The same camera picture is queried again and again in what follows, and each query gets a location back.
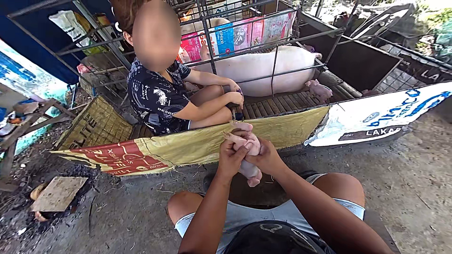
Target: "hair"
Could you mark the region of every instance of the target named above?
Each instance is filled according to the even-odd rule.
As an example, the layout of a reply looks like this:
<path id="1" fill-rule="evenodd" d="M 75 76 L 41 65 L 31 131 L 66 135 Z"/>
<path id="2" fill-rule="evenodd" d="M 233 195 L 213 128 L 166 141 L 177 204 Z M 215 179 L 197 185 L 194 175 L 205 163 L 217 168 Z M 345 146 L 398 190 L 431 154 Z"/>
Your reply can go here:
<path id="1" fill-rule="evenodd" d="M 119 28 L 132 35 L 133 22 L 140 7 L 150 0 L 110 0 Z"/>

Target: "dark shirt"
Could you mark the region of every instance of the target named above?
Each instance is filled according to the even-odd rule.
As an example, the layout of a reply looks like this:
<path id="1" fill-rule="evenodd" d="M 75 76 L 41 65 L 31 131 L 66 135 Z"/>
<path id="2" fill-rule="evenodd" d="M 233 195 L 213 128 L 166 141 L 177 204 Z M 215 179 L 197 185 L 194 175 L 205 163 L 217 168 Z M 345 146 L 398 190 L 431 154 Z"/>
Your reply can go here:
<path id="1" fill-rule="evenodd" d="M 242 228 L 225 254 L 334 254 L 324 241 L 283 221 L 260 221 Z"/>
<path id="2" fill-rule="evenodd" d="M 160 73 L 146 69 L 135 58 L 127 78 L 133 110 L 156 135 L 188 129 L 189 120 L 176 118 L 173 115 L 190 102 L 182 79 L 185 79 L 191 70 L 174 61 L 167 71 L 174 83 Z"/>

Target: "dirt ground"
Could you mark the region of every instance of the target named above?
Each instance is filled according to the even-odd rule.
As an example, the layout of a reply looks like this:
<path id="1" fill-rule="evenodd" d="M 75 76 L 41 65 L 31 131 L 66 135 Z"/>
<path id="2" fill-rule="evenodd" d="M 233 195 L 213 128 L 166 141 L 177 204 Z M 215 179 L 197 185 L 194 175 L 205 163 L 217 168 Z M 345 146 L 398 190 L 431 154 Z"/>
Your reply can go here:
<path id="1" fill-rule="evenodd" d="M 451 104 L 448 99 L 422 115 L 410 125 L 413 131 L 397 140 L 306 147 L 283 159 L 296 172 L 315 169 L 358 178 L 367 196 L 366 208 L 380 213 L 402 253 L 452 253 Z M 19 211 L 0 221 L 4 253 L 176 253 L 181 238 L 165 211 L 167 201 L 172 192 L 202 191 L 203 177 L 216 170 L 211 164 L 118 179 L 53 155 L 41 157 L 45 163 L 19 157 L 16 169 L 28 160 L 27 167 L 34 171 L 20 195 L 2 193 L 0 212 Z M 87 192 L 72 203 L 74 213 L 54 214 L 55 219 L 38 223 L 26 210 L 31 204 L 27 195 L 56 175 L 90 177 Z M 287 199 L 277 183 L 254 189 L 244 183 L 241 175 L 234 178 L 230 200 L 277 205 Z M 27 231 L 18 236 L 23 227 Z"/>

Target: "light blue shorts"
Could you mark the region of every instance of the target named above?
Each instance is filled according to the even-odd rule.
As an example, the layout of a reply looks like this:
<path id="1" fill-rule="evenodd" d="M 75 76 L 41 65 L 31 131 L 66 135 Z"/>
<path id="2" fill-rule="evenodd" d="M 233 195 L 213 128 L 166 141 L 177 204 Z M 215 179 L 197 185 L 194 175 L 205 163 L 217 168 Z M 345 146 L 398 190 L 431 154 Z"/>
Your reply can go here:
<path id="1" fill-rule="evenodd" d="M 325 174 L 315 174 L 308 177 L 306 181 L 312 184 L 322 175 Z M 338 198 L 334 198 L 334 200 L 350 210 L 361 220 L 364 218 L 365 209 L 362 206 L 348 200 Z M 184 237 L 184 234 L 187 231 L 194 215 L 195 213 L 190 213 L 176 222 L 175 228 L 181 237 Z M 301 231 L 318 236 L 303 215 L 301 215 L 292 200 L 289 200 L 278 207 L 267 210 L 244 207 L 228 201 L 226 209 L 226 222 L 223 228 L 223 236 L 221 237 L 218 245 L 217 254 L 223 254 L 225 248 L 243 227 L 258 221 L 285 221 Z"/>

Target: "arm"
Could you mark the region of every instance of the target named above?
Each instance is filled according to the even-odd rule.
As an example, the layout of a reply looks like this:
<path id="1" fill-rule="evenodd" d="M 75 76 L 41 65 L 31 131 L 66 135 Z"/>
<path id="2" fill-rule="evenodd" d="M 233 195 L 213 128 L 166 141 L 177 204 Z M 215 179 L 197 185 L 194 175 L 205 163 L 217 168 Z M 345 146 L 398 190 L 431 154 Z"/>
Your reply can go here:
<path id="1" fill-rule="evenodd" d="M 237 152 L 233 142 L 225 140 L 220 146 L 218 170 L 180 243 L 179 253 L 214 254 L 220 243 L 226 221 L 226 206 L 232 177 L 250 150 L 242 146 Z"/>
<path id="2" fill-rule="evenodd" d="M 225 77 L 220 77 L 213 73 L 204 72 L 204 71 L 195 71 L 191 70 L 190 74 L 183 79 L 184 81 L 188 81 L 190 83 L 196 83 L 200 85 L 228 85 L 233 92 L 241 93 L 240 87 L 235 83 L 232 79 L 228 79 Z"/>
<path id="3" fill-rule="evenodd" d="M 278 181 L 309 225 L 336 253 L 392 253 L 365 222 L 290 170 L 272 143 L 259 141 L 264 147 L 261 154 L 248 155 L 246 160 Z"/>
<path id="4" fill-rule="evenodd" d="M 229 102 L 239 104 L 243 108 L 242 95 L 237 92 L 229 92 L 213 100 L 206 101 L 199 107 L 189 102 L 187 106 L 174 114 L 174 116 L 186 120 L 200 121 L 215 114 Z"/>

